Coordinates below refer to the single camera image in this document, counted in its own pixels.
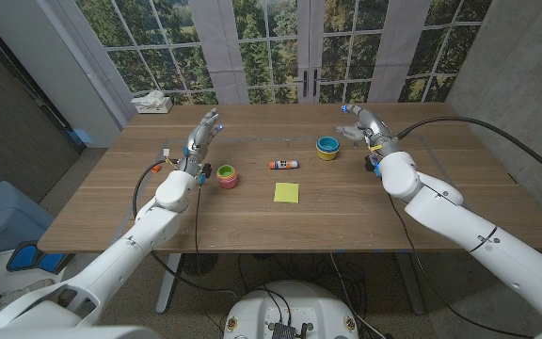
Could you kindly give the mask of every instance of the tissue box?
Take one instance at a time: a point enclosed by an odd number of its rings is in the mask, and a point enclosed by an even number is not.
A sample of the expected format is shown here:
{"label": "tissue box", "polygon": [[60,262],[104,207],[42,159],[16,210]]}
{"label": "tissue box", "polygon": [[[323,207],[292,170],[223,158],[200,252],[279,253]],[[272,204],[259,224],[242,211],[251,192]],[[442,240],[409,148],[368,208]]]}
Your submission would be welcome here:
{"label": "tissue box", "polygon": [[169,97],[165,97],[161,105],[147,107],[144,105],[135,104],[138,113],[168,113],[173,107],[173,102]]}

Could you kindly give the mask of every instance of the yellow sticky note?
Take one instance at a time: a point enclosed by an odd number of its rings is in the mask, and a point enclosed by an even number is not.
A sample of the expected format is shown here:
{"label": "yellow sticky note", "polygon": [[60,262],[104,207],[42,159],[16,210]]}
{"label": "yellow sticky note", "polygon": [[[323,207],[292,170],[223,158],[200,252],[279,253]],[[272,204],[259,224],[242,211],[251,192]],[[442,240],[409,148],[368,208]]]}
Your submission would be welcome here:
{"label": "yellow sticky note", "polygon": [[298,184],[275,183],[274,202],[298,203]]}

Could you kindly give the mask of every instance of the glue stick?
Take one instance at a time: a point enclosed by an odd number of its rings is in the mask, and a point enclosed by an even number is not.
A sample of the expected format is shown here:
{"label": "glue stick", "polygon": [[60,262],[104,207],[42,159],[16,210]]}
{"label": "glue stick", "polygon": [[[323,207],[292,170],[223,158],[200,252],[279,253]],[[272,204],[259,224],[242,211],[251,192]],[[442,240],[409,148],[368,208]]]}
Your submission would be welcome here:
{"label": "glue stick", "polygon": [[297,169],[298,162],[295,160],[292,161],[269,161],[270,170],[290,170]]}

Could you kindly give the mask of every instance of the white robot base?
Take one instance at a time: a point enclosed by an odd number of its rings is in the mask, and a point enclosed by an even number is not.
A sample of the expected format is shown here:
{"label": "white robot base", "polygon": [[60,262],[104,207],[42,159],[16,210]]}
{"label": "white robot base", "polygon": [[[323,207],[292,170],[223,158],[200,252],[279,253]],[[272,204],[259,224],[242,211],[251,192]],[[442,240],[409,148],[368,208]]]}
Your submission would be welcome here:
{"label": "white robot base", "polygon": [[264,287],[260,288],[233,305],[225,322],[223,338],[359,338],[353,313],[327,290],[300,281],[268,283],[266,288],[270,293]]}

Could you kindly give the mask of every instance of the blue chair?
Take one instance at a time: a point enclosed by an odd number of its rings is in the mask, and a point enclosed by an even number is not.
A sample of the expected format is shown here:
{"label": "blue chair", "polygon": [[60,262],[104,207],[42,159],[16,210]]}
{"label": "blue chair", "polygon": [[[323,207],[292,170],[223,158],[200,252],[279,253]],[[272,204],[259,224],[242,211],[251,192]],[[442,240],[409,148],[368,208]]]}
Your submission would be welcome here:
{"label": "blue chair", "polygon": [[0,182],[0,251],[27,240],[39,240],[54,217],[12,184]]}

